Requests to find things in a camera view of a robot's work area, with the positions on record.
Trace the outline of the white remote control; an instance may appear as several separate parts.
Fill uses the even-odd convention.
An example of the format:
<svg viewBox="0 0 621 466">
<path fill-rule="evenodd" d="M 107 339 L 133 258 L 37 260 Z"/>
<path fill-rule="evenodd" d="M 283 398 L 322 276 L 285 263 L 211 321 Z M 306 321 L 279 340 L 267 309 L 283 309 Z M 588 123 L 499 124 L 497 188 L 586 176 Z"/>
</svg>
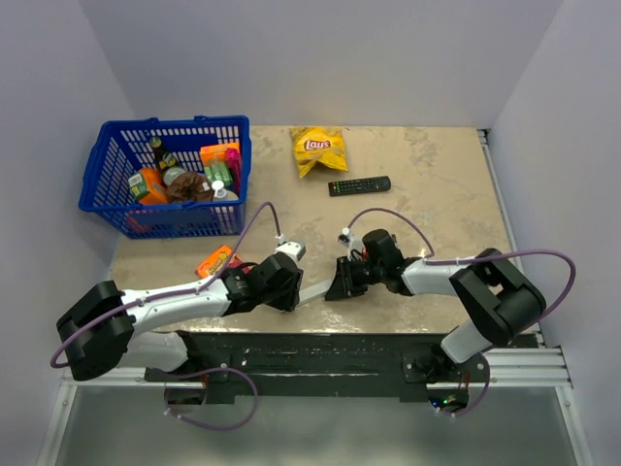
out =
<svg viewBox="0 0 621 466">
<path fill-rule="evenodd" d="M 330 289 L 331 284 L 330 281 L 324 281 L 301 289 L 299 292 L 298 305 L 303 306 L 314 300 L 323 299 Z"/>
</svg>

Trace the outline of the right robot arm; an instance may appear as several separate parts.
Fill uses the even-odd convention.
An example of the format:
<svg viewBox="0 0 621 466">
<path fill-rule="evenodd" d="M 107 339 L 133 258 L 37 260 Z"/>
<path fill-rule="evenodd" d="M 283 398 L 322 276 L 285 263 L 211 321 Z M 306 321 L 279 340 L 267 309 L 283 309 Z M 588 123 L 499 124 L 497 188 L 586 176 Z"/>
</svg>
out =
<svg viewBox="0 0 621 466">
<path fill-rule="evenodd" d="M 462 303 L 469 319 L 411 363 L 426 382 L 455 381 L 466 371 L 468 360 L 510 343 L 546 308 L 541 292 L 496 249 L 462 262 L 434 265 L 421 257 L 403 256 L 395 236 L 384 229 L 363 236 L 360 248 L 345 234 L 340 239 L 348 245 L 348 255 L 337 259 L 327 301 L 361 296 L 369 286 L 381 283 L 394 294 L 455 296 Z"/>
</svg>

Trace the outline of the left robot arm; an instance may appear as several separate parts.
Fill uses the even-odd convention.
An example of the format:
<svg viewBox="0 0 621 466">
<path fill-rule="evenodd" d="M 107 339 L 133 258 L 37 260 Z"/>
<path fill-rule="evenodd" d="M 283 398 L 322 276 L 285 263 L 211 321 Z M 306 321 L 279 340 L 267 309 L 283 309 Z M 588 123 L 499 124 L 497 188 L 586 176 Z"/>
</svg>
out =
<svg viewBox="0 0 621 466">
<path fill-rule="evenodd" d="M 205 282 L 125 291 L 100 282 L 57 321 L 57 353 L 67 356 L 75 381 L 90 381 L 117 367 L 131 341 L 159 327 L 249 313 L 260 305 L 293 311 L 303 274 L 295 259 L 275 252 L 247 272 L 225 268 Z"/>
</svg>

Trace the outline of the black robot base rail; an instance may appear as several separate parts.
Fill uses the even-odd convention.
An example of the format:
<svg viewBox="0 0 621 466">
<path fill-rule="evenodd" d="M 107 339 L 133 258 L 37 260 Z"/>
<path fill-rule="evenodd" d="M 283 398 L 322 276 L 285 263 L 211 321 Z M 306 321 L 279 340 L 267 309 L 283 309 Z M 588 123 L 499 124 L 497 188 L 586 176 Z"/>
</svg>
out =
<svg viewBox="0 0 621 466">
<path fill-rule="evenodd" d="M 187 333 L 188 359 L 166 374 L 148 368 L 150 383 L 206 382 L 208 402 L 235 397 L 382 397 L 425 402 L 433 388 L 465 401 L 466 389 L 485 383 L 490 370 L 480 355 L 447 377 L 426 382 L 411 363 L 441 342 L 431 334 Z"/>
</svg>

